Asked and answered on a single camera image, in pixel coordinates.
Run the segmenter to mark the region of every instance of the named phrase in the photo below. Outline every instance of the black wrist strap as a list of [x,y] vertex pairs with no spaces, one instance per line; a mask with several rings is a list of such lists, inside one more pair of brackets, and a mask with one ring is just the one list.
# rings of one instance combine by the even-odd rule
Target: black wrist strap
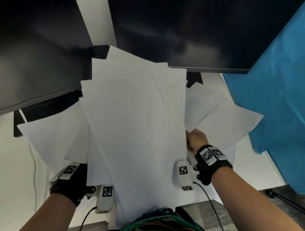
[[[233,166],[230,164],[228,160],[219,160],[215,154],[211,150],[205,150],[206,148],[213,147],[212,145],[204,145],[202,146],[197,154],[195,155],[195,159],[197,160],[197,168],[199,170],[199,175],[197,178],[202,182],[203,185],[209,185],[211,183],[211,179],[213,174],[221,167],[230,167],[233,169]],[[213,155],[217,160],[213,164],[207,164],[204,157],[202,155]]]

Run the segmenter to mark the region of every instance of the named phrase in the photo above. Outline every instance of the blue tarp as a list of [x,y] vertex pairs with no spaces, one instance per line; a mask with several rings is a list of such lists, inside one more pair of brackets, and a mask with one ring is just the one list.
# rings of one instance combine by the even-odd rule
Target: blue tarp
[[249,134],[255,148],[305,194],[305,3],[248,74],[224,78],[237,105],[265,115]]

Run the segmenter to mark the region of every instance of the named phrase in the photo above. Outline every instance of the person's left forearm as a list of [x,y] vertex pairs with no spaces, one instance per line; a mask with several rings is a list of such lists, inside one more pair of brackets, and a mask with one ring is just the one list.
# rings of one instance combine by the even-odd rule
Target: person's left forearm
[[75,209],[69,198],[53,193],[20,231],[67,231]]

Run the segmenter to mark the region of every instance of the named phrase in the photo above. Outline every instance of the human hand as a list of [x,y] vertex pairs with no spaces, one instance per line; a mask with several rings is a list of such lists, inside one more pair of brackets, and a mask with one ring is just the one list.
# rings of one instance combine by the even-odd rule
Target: human hand
[[198,129],[194,129],[192,132],[185,131],[185,133],[188,150],[193,152],[194,156],[197,154],[199,148],[209,144],[206,135]]

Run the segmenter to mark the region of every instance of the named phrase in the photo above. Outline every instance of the stack of paper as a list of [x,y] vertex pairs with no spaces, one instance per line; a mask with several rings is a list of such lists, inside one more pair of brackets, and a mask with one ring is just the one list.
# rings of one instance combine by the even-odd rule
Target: stack of paper
[[[110,47],[106,60],[92,59],[79,102],[18,127],[53,175],[77,161],[88,163],[88,186],[113,184],[122,226],[144,212],[205,199],[200,188],[182,191],[178,183],[185,130],[203,131],[234,164],[235,144],[262,119],[220,91],[198,83],[186,89],[185,82],[185,69]],[[212,185],[205,189],[220,201]]]

